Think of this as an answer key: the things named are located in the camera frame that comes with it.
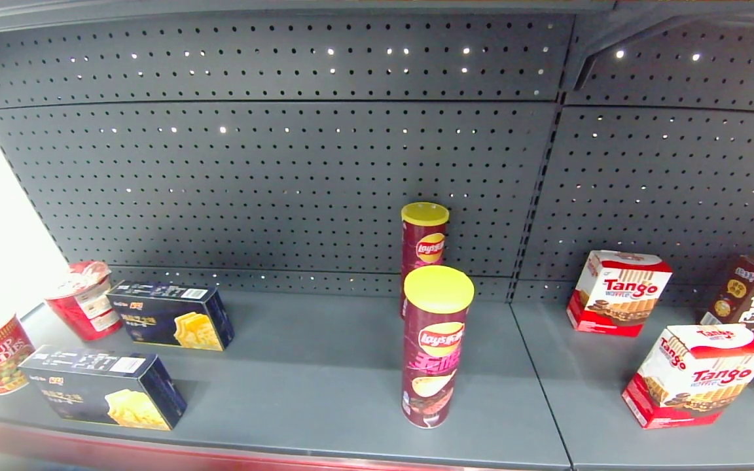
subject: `lay's logo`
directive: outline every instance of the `lay's logo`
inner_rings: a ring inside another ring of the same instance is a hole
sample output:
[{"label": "lay's logo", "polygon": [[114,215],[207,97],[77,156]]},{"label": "lay's logo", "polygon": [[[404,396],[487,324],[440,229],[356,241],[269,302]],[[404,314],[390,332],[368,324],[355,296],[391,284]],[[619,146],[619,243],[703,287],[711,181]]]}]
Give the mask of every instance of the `lay's logo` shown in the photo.
[{"label": "lay's logo", "polygon": [[421,238],[415,247],[418,258],[427,263],[438,262],[443,251],[444,235],[440,232]]},{"label": "lay's logo", "polygon": [[451,354],[464,337],[464,323],[443,322],[428,325],[418,333],[418,345],[423,351],[434,357]]}]

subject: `pegboard back panel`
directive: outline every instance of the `pegboard back panel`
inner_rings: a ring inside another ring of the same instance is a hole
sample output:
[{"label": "pegboard back panel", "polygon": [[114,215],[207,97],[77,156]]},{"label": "pegboard back panel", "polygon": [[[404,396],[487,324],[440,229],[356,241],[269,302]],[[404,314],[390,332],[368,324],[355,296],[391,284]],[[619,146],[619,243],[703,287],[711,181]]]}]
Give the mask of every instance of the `pegboard back panel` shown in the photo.
[{"label": "pegboard back panel", "polygon": [[572,15],[165,16],[0,33],[0,108],[557,96]]},{"label": "pegboard back panel", "polygon": [[754,110],[754,23],[701,20],[604,50],[566,102]]},{"label": "pegboard back panel", "polygon": [[[398,295],[400,275],[344,273],[339,271],[258,271],[207,268],[153,268],[111,266],[113,280],[148,280],[191,286],[218,286],[242,291],[305,292],[350,296],[392,297]],[[476,299],[506,300],[509,278],[473,277]]]},{"label": "pegboard back panel", "polygon": [[0,144],[70,260],[395,273],[405,203],[446,258],[510,277],[553,103],[150,103],[0,110]]},{"label": "pegboard back panel", "polygon": [[754,253],[754,113],[565,107],[520,280],[577,280],[596,249],[659,254],[672,284]]}]

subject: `noodle cup lid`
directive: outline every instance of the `noodle cup lid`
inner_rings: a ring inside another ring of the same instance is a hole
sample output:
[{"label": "noodle cup lid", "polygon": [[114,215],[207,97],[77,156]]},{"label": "noodle cup lid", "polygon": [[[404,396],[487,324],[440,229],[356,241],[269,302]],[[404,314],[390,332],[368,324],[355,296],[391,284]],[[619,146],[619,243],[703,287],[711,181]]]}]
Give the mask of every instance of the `noodle cup lid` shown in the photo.
[{"label": "noodle cup lid", "polygon": [[104,262],[86,260],[85,262],[71,263],[69,271],[60,275],[59,284],[46,293],[45,299],[74,296],[96,286],[110,273],[110,268]]},{"label": "noodle cup lid", "polygon": [[436,203],[409,203],[401,209],[401,218],[404,222],[415,224],[415,226],[440,226],[449,220],[450,212]]},{"label": "noodle cup lid", "polygon": [[476,289],[463,272],[443,265],[421,266],[410,271],[403,283],[406,298],[433,314],[452,314],[470,306]]}]

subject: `lay's chip can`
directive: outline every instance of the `lay's chip can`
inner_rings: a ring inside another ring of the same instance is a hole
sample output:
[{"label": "lay's chip can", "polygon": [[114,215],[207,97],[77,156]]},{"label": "lay's chip can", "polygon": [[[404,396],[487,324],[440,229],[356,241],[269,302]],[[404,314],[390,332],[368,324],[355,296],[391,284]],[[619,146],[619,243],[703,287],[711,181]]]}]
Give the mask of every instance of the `lay's chip can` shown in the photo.
[{"label": "lay's chip can", "polygon": [[403,253],[401,255],[401,319],[406,295],[403,283],[410,271],[427,265],[440,265],[444,254],[446,221],[450,212],[436,203],[409,203],[401,209]]},{"label": "lay's chip can", "polygon": [[422,266],[404,281],[401,409],[422,428],[437,427],[450,411],[461,360],[473,282],[449,266]]}]

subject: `dark blue snack box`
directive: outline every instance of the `dark blue snack box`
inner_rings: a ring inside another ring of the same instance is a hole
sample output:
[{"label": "dark blue snack box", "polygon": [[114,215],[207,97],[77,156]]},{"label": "dark blue snack box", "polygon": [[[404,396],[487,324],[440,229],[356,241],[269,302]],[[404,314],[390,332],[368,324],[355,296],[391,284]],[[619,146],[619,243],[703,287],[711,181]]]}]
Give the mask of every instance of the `dark blue snack box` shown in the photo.
[{"label": "dark blue snack box", "polygon": [[134,342],[224,351],[234,337],[217,288],[125,280],[107,297]]},{"label": "dark blue snack box", "polygon": [[19,370],[65,419],[171,430],[186,408],[155,354],[43,345]]}]

